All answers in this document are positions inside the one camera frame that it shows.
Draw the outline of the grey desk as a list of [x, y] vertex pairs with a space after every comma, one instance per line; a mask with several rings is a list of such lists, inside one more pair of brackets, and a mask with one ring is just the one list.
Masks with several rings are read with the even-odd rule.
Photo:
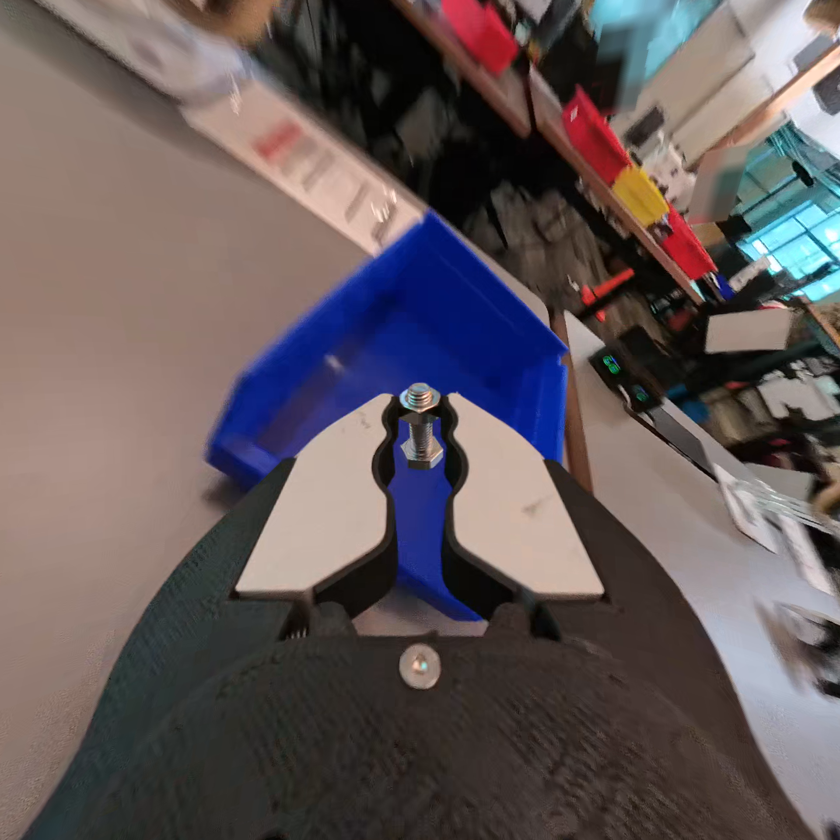
[[35, 819], [174, 567], [234, 502], [239, 371], [367, 260], [32, 2], [1, 26], [2, 838]]

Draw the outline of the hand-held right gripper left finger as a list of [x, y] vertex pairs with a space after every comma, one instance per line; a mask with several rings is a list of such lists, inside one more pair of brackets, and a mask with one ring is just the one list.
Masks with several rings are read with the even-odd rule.
[[241, 599], [360, 615], [396, 582], [393, 446], [398, 409], [380, 394], [314, 437], [290, 471], [235, 584]]

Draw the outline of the small yellow storage bin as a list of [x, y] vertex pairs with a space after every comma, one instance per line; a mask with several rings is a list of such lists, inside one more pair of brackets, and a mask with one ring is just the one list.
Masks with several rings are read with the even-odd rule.
[[612, 185], [612, 194], [643, 228], [650, 228], [669, 215], [670, 204], [638, 165], [628, 166], [620, 172]]

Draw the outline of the steel hex nut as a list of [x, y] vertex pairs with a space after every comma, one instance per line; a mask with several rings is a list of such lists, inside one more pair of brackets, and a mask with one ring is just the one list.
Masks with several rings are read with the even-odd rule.
[[442, 396], [427, 383], [411, 384], [398, 397], [400, 419], [411, 424], [432, 424], [440, 416]]

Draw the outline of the red storage bin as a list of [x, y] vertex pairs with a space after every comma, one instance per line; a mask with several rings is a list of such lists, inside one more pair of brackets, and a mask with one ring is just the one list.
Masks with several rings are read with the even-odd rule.
[[440, 10], [457, 40], [494, 78], [511, 67], [520, 47], [494, 7], [479, 1], [442, 1]]
[[561, 121], [570, 144], [593, 171], [612, 187], [620, 174], [633, 165], [607, 120], [581, 85], [563, 106]]
[[670, 234], [661, 247], [688, 277], [695, 281], [707, 274], [717, 274], [718, 267], [676, 207], [668, 205], [666, 218]]

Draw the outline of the orange traffic cone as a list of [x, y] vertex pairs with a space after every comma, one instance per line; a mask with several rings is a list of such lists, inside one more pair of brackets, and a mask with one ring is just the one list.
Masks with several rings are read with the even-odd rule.
[[628, 268], [596, 287], [582, 287], [580, 295], [583, 309], [577, 314], [577, 318], [582, 321], [595, 318], [604, 322], [606, 309], [624, 294], [625, 286], [634, 277], [635, 271]]

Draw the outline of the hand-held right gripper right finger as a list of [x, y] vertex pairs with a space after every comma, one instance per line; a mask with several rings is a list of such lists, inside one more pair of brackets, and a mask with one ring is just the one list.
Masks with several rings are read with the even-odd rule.
[[596, 602], [605, 594], [551, 467], [519, 432], [458, 393], [443, 408], [443, 577], [482, 618], [499, 606]]

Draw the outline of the steel hex bolt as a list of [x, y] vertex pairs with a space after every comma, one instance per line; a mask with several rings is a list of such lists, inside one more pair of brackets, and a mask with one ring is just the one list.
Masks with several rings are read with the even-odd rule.
[[437, 420], [438, 418], [433, 423], [419, 425], [411, 425], [404, 421], [408, 425], [408, 439], [402, 445], [402, 451], [408, 468], [431, 470], [440, 464], [445, 451], [434, 435]]

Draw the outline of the paper with red label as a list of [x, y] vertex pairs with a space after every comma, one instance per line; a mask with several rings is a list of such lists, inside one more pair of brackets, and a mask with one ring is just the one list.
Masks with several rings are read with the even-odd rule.
[[425, 205], [294, 97], [249, 80], [186, 123], [369, 256], [420, 223]]

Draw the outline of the blue storage bin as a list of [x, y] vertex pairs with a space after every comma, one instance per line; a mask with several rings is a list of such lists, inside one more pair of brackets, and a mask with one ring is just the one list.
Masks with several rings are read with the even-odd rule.
[[[273, 490], [267, 512], [257, 516], [255, 535], [245, 537], [229, 600], [260, 607], [282, 604], [299, 615], [299, 624], [325, 605], [306, 609], [278, 600], [240, 599], [235, 584], [291, 461], [325, 428], [388, 394], [398, 409], [395, 472], [388, 485], [395, 504], [395, 584], [408, 582], [416, 595], [450, 617], [479, 616], [452, 595], [443, 577], [445, 512], [452, 490], [445, 474], [446, 397], [461, 394], [558, 463], [550, 470], [559, 488], [555, 477], [561, 472], [566, 352], [563, 342], [449, 226], [427, 215], [321, 299], [239, 376], [209, 441], [207, 460], [241, 486], [249, 489], [269, 478]], [[398, 397], [415, 382], [431, 385], [442, 396], [434, 435], [444, 457], [431, 470], [408, 468], [402, 451], [408, 425], [400, 419]]]

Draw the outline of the white table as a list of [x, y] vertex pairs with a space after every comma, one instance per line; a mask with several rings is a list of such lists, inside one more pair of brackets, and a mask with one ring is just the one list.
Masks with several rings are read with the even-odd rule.
[[839, 816], [838, 699], [793, 675], [771, 634], [785, 603], [838, 621], [838, 600], [734, 525], [718, 485], [642, 428], [589, 364], [603, 341], [570, 313], [569, 347], [595, 498], [662, 564], [698, 615], [754, 740], [815, 833]]

